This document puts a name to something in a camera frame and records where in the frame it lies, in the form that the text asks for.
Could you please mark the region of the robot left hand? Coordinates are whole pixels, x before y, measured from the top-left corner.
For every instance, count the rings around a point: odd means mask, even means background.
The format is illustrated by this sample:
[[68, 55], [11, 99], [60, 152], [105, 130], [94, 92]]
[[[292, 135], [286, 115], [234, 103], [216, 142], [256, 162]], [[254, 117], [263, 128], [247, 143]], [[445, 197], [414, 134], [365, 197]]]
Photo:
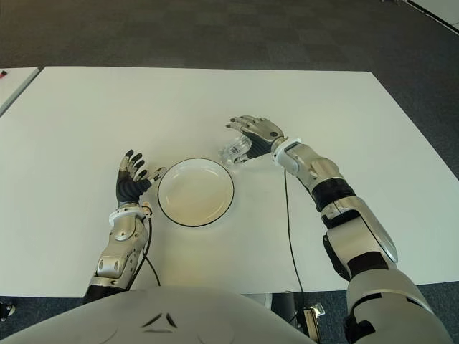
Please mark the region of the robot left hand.
[[140, 197], [167, 172], [165, 167], [154, 172], [141, 170], [144, 165], [142, 153], [134, 153], [134, 150], [129, 150], [121, 159], [115, 184], [115, 195], [119, 206], [137, 204]]

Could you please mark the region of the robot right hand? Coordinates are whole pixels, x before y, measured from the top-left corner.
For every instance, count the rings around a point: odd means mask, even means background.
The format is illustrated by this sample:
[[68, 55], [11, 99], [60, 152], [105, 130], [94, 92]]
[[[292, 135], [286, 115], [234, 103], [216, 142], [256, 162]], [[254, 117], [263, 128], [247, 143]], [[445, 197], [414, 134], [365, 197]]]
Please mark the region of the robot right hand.
[[250, 141], [246, 152], [234, 152], [235, 157], [230, 159], [232, 163], [242, 163], [269, 154], [274, 143], [285, 137], [282, 130], [270, 120], [249, 115], [231, 118], [226, 127], [239, 131]]

